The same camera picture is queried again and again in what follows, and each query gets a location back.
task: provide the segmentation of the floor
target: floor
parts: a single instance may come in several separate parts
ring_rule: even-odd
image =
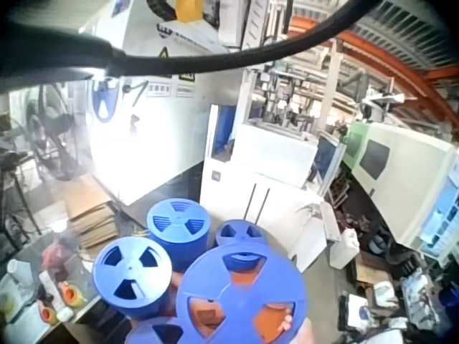
[[[316,344],[335,343],[338,331],[338,297],[346,289],[344,271],[328,265],[328,252],[324,251],[304,273],[309,294],[308,316],[313,324]]]
[[[190,197],[191,195],[186,194],[189,184],[190,178],[188,176],[171,181],[168,185],[162,187],[161,190],[158,190],[160,192],[150,193],[144,196],[125,210],[128,211],[133,218],[145,219],[149,208],[162,199],[171,196],[192,198]],[[38,215],[43,213],[44,209],[37,209],[37,203],[32,201],[38,199],[38,197],[35,197],[37,196],[37,192],[38,190],[36,189],[30,190],[27,192],[27,198],[31,201],[32,211]],[[41,217],[48,218],[49,214],[42,214],[42,216],[38,217],[39,220],[42,220]],[[343,290],[349,291],[344,271],[337,271],[330,268],[327,256],[328,250],[321,254],[304,274],[310,302],[308,316],[313,324],[316,343],[320,344],[332,344],[339,339],[340,332],[337,329],[339,314],[338,297]]]

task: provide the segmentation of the black cable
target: black cable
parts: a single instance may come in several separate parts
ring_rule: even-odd
[[[175,9],[171,7],[166,0],[146,0],[150,10],[166,22],[176,20]]]
[[[118,67],[122,75],[130,76],[217,72],[258,65],[303,52],[337,36],[370,12],[379,2],[380,0],[349,0],[329,18],[305,34],[265,47],[232,54],[168,59],[118,54],[114,56],[112,65]]]
[[[305,34],[242,52],[198,57],[137,57],[126,55],[103,39],[55,29],[6,23],[0,35],[0,92],[92,77],[217,72],[282,59],[337,36],[370,12],[381,0],[348,0],[338,11]]]

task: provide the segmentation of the metal rod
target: metal rod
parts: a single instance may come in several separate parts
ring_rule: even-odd
[[[40,227],[35,221],[34,215],[30,211],[29,204],[27,204],[27,201],[24,197],[24,193],[22,192],[21,186],[19,185],[19,181],[17,180],[16,174],[11,172],[10,176],[14,179],[14,186],[16,187],[17,193],[19,194],[19,198],[21,199],[22,205],[24,206],[27,216],[30,218],[30,221],[34,225],[35,230],[37,231],[38,235],[42,235],[42,231],[40,230]]]
[[[250,194],[249,203],[247,204],[247,208],[245,209],[244,219],[247,217],[247,213],[249,212],[250,204],[252,203],[253,194],[255,193],[256,188],[257,188],[257,184],[255,183],[253,184],[253,189],[252,189],[252,193]]]
[[[266,200],[268,199],[268,195],[270,194],[270,188],[266,191],[266,194],[265,194],[265,199],[263,199],[263,203],[261,203],[261,208],[260,208],[260,211],[258,212],[258,215],[257,215],[257,219],[255,220],[255,224],[258,223],[258,220],[260,219],[260,216],[261,216],[261,212],[263,211],[263,208],[265,208],[265,203],[266,203]]]

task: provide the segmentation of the window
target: window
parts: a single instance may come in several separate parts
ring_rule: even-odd
[[[374,179],[377,180],[386,168],[390,149],[381,143],[368,140],[360,166]]]

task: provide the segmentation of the workbench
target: workbench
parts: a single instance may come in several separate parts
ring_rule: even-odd
[[[121,236],[132,234],[133,224],[118,215],[115,215],[115,224]],[[31,264],[32,274],[37,285],[39,273],[42,271],[42,252],[59,235],[62,234],[49,231],[32,244],[27,245],[14,257]],[[85,266],[91,267],[92,262],[85,262],[79,254],[74,254],[65,262],[65,269],[68,272],[67,282],[76,286],[84,298],[84,303],[81,306],[72,308],[74,315],[68,322],[59,322],[54,326],[45,324],[39,316],[36,302],[33,302],[21,310],[12,324],[6,326],[4,342],[11,344],[56,343],[57,339],[62,341],[71,336],[79,343],[101,343],[103,341],[101,334],[94,331],[90,326],[82,324],[83,318],[94,306],[104,303],[93,285],[91,273],[85,269]],[[23,331],[25,324],[27,324],[27,331]]]

